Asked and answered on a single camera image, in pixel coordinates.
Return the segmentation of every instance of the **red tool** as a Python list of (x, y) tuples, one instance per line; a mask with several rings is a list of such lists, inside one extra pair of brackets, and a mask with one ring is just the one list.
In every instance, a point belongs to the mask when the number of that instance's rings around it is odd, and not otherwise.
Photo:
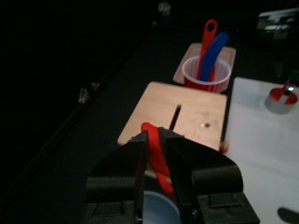
[(156, 179), (160, 187), (163, 188), (163, 192), (170, 197), (172, 202), (176, 203), (174, 186), (167, 180), (167, 178), (171, 177), (171, 173), (164, 160), (163, 146), (160, 142), (158, 127), (155, 127), (150, 122), (144, 122), (142, 125), (142, 130), (147, 130), (148, 135), (148, 164), (154, 168)]
[[(216, 19), (208, 20), (208, 22), (204, 25), (203, 36), (202, 36), (202, 46), (200, 46), (200, 62), (199, 62), (196, 80), (200, 79), (202, 62), (203, 62), (206, 52), (210, 48), (211, 42), (215, 39), (218, 26), (219, 26), (219, 23)], [(215, 67), (211, 70), (210, 81), (214, 80), (214, 74), (215, 74)]]

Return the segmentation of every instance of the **red plastic cup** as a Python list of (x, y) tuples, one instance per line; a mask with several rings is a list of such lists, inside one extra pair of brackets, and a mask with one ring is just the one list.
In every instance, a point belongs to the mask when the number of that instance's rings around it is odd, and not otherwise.
[(199, 70), (199, 59), (200, 56), (195, 56), (187, 59), (182, 65), (182, 73), (184, 77), (183, 84), (187, 88), (196, 88), (199, 90), (219, 94), (228, 88), (231, 66), (223, 59), (218, 59), (215, 63), (216, 71), (214, 81), (196, 80), (196, 73)]

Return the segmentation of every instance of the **white surface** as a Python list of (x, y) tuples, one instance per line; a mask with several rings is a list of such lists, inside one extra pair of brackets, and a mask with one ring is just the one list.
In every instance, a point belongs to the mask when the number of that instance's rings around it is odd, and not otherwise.
[(282, 85), (236, 78), (228, 112), (227, 155), (241, 168), (245, 193), (265, 224), (286, 223), (279, 207), (299, 213), (299, 106), (286, 115), (267, 110), (265, 100), (277, 87)]

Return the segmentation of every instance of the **cup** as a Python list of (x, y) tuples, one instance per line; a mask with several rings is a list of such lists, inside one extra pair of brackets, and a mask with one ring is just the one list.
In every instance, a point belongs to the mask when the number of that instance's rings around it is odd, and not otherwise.
[(294, 93), (295, 81), (289, 81), (285, 87), (271, 89), (266, 98), (266, 107), (277, 114), (287, 114), (298, 102), (298, 96)]
[(228, 88), (231, 66), (223, 59), (218, 59), (215, 63), (215, 77), (214, 81), (196, 80), (199, 70), (200, 56), (187, 59), (182, 65), (182, 73), (184, 77), (184, 86), (187, 88), (196, 88), (212, 93), (220, 93)]
[(144, 191), (144, 224), (180, 224), (176, 205), (159, 192)]

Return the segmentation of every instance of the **red object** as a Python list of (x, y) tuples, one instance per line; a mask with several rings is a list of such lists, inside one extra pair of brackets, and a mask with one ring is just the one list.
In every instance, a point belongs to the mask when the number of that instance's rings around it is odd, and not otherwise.
[(160, 187), (163, 188), (164, 194), (168, 196), (168, 198), (174, 202), (176, 202), (175, 194), (174, 194), (174, 186), (168, 181), (171, 174), (170, 174), (168, 166), (164, 160), (159, 129), (150, 122), (144, 122), (142, 125), (142, 130), (147, 130), (148, 164), (154, 168), (156, 179), (158, 179)]
[[(202, 46), (200, 46), (200, 62), (199, 62), (199, 70), (198, 70), (198, 75), (196, 75), (196, 80), (200, 79), (200, 72), (202, 72), (202, 62), (203, 62), (203, 58), (206, 55), (206, 52), (211, 46), (211, 42), (215, 39), (216, 36), (216, 32), (218, 32), (218, 20), (216, 19), (211, 19), (208, 20), (208, 22), (204, 25), (204, 30), (203, 30), (203, 36), (202, 36)], [(215, 76), (215, 67), (211, 70), (210, 73), (210, 81), (214, 80), (214, 76)]]
[[(278, 102), (281, 100), (285, 92), (286, 92), (286, 89), (285, 88), (277, 87), (277, 88), (274, 88), (271, 90), (270, 96)], [(289, 96), (289, 98), (287, 98), (287, 100), (286, 100), (286, 102), (285, 102), (285, 104), (286, 105), (293, 105), (293, 104), (297, 103), (297, 101), (298, 101), (298, 97), (297, 97), (295, 93), (291, 93), (290, 96)]]

